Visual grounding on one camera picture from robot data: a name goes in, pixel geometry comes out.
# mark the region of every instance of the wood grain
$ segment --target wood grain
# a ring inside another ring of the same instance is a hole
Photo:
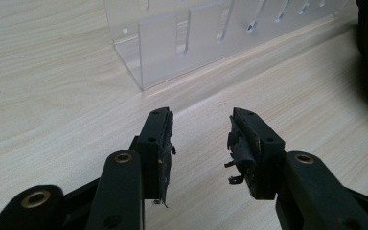
[[[279,229],[274,201],[229,186],[234,106],[258,113],[368,195],[368,92],[348,8],[255,49],[141,91],[112,48],[102,1],[0,1],[0,211],[21,191],[97,178],[150,111],[174,112],[169,209],[147,229]]]

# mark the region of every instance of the light wood surface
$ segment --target light wood surface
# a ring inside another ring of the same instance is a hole
[[[146,205],[147,229],[279,229],[225,169],[234,106],[258,113],[287,150],[319,156],[368,195],[368,76],[356,7],[141,91],[112,48],[102,1],[0,1],[0,211],[18,193],[69,193],[127,149],[149,112],[174,112],[168,205]]]

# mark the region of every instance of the wooden table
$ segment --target wooden table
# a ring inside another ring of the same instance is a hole
[[[368,76],[357,9],[141,91],[112,48],[102,1],[0,1],[0,211],[19,192],[69,193],[127,149],[149,112],[174,112],[168,205],[147,229],[279,229],[225,169],[233,107],[258,113],[287,150],[319,156],[368,195]]]

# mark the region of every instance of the clear acrylic stand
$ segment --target clear acrylic stand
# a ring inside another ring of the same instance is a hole
[[[339,12],[347,0],[104,0],[142,89]]]

